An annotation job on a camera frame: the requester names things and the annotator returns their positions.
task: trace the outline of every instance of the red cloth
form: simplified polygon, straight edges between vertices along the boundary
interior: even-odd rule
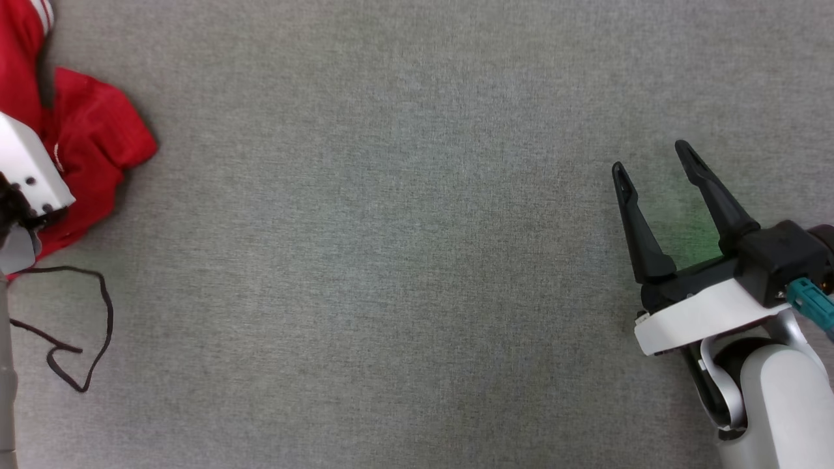
[[[127,97],[81,73],[58,68],[54,108],[41,107],[35,63],[52,24],[48,0],[0,0],[0,112],[40,135],[76,199],[64,219],[38,234],[39,259],[106,217],[122,171],[157,151]]]

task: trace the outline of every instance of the gray carpet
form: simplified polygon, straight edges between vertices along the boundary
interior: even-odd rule
[[[56,10],[45,83],[115,84],[161,149],[43,263],[101,270],[116,334],[79,395],[13,332],[22,468],[714,467],[632,334],[611,164],[679,266],[718,251],[675,139],[763,224],[834,221],[827,0]],[[24,278],[12,315],[93,351],[97,294]]]

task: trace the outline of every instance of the cable connector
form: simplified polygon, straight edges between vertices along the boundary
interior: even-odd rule
[[[787,302],[806,318],[814,321],[834,342],[834,301],[809,279],[798,279],[787,286]]]

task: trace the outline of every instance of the black cable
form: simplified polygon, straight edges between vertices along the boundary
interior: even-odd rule
[[[98,361],[101,360],[102,355],[104,352],[107,351],[108,346],[110,346],[110,339],[113,337],[113,302],[110,300],[110,294],[107,292],[107,286],[104,283],[104,275],[100,272],[96,272],[95,270],[85,270],[79,269],[78,267],[72,267],[71,265],[60,265],[58,267],[32,267],[26,270],[21,270],[20,274],[47,274],[50,272],[62,272],[62,271],[70,271],[70,272],[77,272],[79,274],[84,275],[91,275],[98,279],[98,284],[101,285],[101,293],[102,293],[102,300],[104,300],[104,304],[107,306],[107,334],[104,338],[104,345],[102,345],[101,350],[98,351],[98,355],[96,355],[96,359],[93,360],[93,364],[90,366],[90,370],[87,372],[87,380],[84,382],[84,386],[79,386],[75,380],[67,374],[66,371],[58,365],[55,361],[55,352],[58,350],[65,350],[72,353],[81,353],[83,350],[77,347],[73,347],[72,345],[65,344],[60,340],[55,339],[51,335],[39,330],[36,327],[32,327],[26,323],[22,323],[19,320],[10,319],[9,322],[12,323],[15,327],[20,327],[21,329],[28,330],[33,334],[37,334],[43,339],[47,340],[52,345],[55,345],[48,353],[47,353],[47,364],[52,371],[55,372],[56,375],[60,376],[62,380],[66,381],[67,384],[73,387],[75,391],[78,392],[87,392],[87,389],[90,387],[90,380],[93,379],[93,370],[95,369]]]

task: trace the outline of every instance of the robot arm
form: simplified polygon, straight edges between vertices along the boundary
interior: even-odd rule
[[[825,295],[834,290],[834,228],[805,231],[787,220],[762,229],[687,142],[675,149],[710,210],[722,256],[677,270],[637,207],[628,173],[614,165],[631,263],[642,285],[640,347],[648,356],[677,351],[684,357],[727,469],[830,467],[834,393],[790,308],[802,310],[795,298],[800,281],[831,304]],[[768,337],[738,336],[758,326]],[[714,350],[725,337],[731,342]]]
[[[75,198],[55,169],[40,138],[25,124],[0,113],[0,468],[16,469],[14,399],[18,375],[12,360],[6,275],[35,263],[37,232]]]

